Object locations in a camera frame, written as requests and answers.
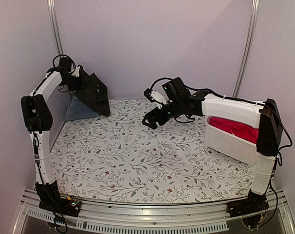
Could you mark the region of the black striped garment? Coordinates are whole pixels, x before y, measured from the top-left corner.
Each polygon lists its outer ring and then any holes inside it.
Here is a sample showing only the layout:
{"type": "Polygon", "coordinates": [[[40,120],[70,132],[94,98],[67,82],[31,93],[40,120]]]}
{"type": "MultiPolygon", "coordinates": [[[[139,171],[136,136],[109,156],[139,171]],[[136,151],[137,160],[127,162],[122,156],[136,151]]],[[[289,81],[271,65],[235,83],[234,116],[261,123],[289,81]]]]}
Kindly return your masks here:
{"type": "Polygon", "coordinates": [[[81,86],[74,95],[90,109],[108,117],[111,114],[108,89],[95,73],[88,75],[81,67],[79,69],[81,86]]]}

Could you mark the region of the light blue denim skirt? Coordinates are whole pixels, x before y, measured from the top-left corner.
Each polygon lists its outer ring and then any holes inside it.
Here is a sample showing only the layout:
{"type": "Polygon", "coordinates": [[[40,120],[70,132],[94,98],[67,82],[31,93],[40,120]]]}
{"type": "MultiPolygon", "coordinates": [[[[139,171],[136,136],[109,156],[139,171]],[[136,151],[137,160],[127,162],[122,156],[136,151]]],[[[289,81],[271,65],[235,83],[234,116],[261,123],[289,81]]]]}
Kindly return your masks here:
{"type": "Polygon", "coordinates": [[[71,102],[68,105],[65,120],[74,121],[80,119],[88,119],[99,117],[100,114],[89,108],[83,102],[81,102],[76,96],[71,98],[71,102]]]}

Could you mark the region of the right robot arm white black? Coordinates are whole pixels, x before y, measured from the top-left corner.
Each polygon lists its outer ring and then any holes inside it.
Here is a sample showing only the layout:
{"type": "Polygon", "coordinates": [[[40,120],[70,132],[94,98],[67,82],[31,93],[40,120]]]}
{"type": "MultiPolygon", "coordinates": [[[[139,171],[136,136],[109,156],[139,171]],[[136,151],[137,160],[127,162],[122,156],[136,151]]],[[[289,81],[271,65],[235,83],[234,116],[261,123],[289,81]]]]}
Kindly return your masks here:
{"type": "Polygon", "coordinates": [[[207,90],[191,94],[188,90],[179,92],[166,89],[166,93],[169,100],[149,88],[144,91],[144,96],[150,102],[155,102],[157,107],[145,114],[142,123],[156,129],[179,116],[205,117],[204,143],[207,147],[255,166],[255,178],[250,189],[252,195],[243,203],[243,208],[253,213],[262,205],[260,195],[266,193],[269,181],[275,174],[274,167],[283,131],[275,101],[230,100],[207,90]],[[218,118],[256,129],[256,143],[211,125],[211,121],[218,118]]]}

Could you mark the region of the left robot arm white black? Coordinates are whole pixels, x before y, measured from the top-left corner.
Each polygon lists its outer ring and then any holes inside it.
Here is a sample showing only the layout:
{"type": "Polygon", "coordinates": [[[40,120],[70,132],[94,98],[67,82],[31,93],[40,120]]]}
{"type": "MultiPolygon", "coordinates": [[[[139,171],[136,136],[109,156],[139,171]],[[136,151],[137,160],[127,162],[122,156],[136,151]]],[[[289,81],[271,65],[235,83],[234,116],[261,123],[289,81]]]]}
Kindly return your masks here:
{"type": "Polygon", "coordinates": [[[24,124],[33,145],[36,182],[41,186],[55,182],[49,147],[53,117],[47,101],[59,85],[74,86],[79,78],[80,68],[81,66],[77,66],[67,75],[63,75],[60,69],[51,68],[40,84],[20,101],[24,124]]]}

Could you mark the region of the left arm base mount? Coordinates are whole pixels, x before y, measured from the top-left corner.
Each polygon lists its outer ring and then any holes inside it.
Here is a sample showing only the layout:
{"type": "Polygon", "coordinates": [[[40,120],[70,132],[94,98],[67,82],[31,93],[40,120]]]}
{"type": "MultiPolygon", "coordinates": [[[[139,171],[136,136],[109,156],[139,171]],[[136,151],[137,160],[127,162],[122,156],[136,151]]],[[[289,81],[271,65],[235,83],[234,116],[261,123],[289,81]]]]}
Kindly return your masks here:
{"type": "Polygon", "coordinates": [[[45,185],[37,182],[35,184],[37,195],[39,196],[39,207],[43,210],[58,214],[78,217],[81,203],[80,200],[71,196],[70,199],[60,196],[57,181],[45,185]]]}

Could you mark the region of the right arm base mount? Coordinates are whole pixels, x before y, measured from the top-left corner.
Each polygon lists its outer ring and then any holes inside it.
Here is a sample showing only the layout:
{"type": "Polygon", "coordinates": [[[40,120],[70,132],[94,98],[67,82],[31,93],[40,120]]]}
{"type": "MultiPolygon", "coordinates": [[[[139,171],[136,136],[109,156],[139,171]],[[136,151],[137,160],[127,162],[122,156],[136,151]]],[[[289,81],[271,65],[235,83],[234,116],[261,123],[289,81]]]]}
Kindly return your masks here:
{"type": "Polygon", "coordinates": [[[226,212],[230,217],[246,216],[242,219],[248,229],[257,229],[268,214],[269,204],[266,195],[258,195],[249,191],[248,197],[242,200],[231,201],[226,205],[226,212]]]}

